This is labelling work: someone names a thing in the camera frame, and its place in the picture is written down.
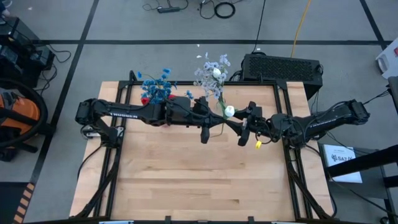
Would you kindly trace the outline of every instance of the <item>white rose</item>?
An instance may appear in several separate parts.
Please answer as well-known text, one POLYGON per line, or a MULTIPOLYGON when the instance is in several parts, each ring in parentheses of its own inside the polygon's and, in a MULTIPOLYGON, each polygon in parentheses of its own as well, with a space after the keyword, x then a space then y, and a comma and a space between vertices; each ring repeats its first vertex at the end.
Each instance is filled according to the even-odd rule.
POLYGON ((213 77, 214 78, 219 78, 221 75, 221 71, 218 68, 213 69, 213 77))
POLYGON ((235 108, 233 106, 227 106, 224 113, 227 117, 232 117, 235 114, 235 108))

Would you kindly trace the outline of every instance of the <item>wooden tabletop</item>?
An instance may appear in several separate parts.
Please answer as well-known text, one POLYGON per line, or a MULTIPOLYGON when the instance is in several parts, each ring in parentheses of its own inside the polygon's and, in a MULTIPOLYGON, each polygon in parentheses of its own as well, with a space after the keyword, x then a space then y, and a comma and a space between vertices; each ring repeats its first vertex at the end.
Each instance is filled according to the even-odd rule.
MULTIPOLYGON (((103 82, 98 98, 114 101, 117 86, 117 82, 103 82)), ((183 95, 186 90, 195 97, 203 95, 197 86, 178 86, 173 94, 183 95)), ((303 84, 288 83, 288 90, 293 114, 308 116, 303 84)), ((134 86, 130 103, 140 105, 141 93, 139 86, 134 86)), ((277 112, 271 86, 225 86, 223 95, 227 105, 239 109, 256 102, 266 118, 277 112)), ((209 107, 221 113, 214 99, 209 107)), ((110 124, 110 117, 103 119, 110 124)), ((202 144, 200 131, 185 126, 156 128, 128 119, 111 218, 164 220, 171 215, 172 220, 245 221, 254 216, 256 221, 294 221, 281 141, 255 149, 252 134, 246 146, 240 147, 238 137, 227 126, 217 136, 220 125, 211 129, 214 137, 208 144, 202 144)), ((85 157, 99 144, 99 139, 89 140, 85 157)), ((309 145, 318 149, 316 142, 309 145)), ((82 168, 70 215, 80 212, 97 190, 104 152, 101 149, 82 168)), ((309 191, 332 214, 321 159, 304 148, 302 162, 309 191)), ((103 195, 103 205, 107 198, 108 192, 103 195)), ((304 217, 299 190, 298 199, 304 217)))

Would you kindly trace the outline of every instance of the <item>yellow tag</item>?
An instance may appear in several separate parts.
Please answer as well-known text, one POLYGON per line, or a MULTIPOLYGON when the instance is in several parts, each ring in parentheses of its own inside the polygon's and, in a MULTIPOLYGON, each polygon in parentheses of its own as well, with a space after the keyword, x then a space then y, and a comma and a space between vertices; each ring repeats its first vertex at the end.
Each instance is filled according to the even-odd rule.
POLYGON ((259 149, 261 147, 262 142, 261 141, 257 141, 256 143, 256 149, 259 149))

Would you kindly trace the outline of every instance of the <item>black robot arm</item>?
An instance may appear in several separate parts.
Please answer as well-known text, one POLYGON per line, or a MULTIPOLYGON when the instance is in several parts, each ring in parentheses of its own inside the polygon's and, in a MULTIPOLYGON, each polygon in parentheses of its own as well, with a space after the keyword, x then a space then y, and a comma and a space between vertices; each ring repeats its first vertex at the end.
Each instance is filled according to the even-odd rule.
POLYGON ((195 99, 193 108, 190 107, 190 103, 187 97, 182 96, 176 96, 160 104, 148 103, 144 106, 90 99, 80 103, 75 120, 79 124, 90 125, 101 136, 101 141, 108 146, 117 143, 120 130, 107 126, 101 119, 103 116, 139 119, 152 126, 198 126, 202 128, 202 143, 208 142, 210 128, 225 123, 240 136, 240 146, 245 146, 250 133, 255 133, 258 136, 269 137, 272 142, 284 137, 291 146, 301 147, 310 139, 322 136, 326 131, 343 124, 364 124, 370 115, 362 103, 351 100, 339 102, 326 111, 304 118, 275 114, 265 119, 262 117, 262 108, 251 101, 247 108, 235 112, 234 117, 243 121, 238 123, 214 114, 204 97, 195 99))

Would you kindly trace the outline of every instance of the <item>yellow cable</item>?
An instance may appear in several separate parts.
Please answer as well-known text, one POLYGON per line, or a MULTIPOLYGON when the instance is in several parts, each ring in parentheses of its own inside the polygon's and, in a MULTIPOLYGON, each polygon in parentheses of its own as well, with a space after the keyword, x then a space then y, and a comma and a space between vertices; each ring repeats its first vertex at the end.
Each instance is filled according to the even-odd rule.
POLYGON ((294 55, 294 50, 296 48, 297 37, 299 36, 301 26, 303 25, 303 22, 304 22, 304 19, 305 19, 305 15, 307 14, 307 11, 308 11, 308 8, 310 7, 310 4, 311 4, 311 0, 308 0, 307 6, 305 6, 305 10, 304 10, 303 16, 301 17, 300 24, 298 25, 298 28, 297 28, 297 31, 296 31, 296 36, 294 37, 293 49, 292 49, 292 53, 290 54, 290 57, 293 57, 293 55, 294 55))

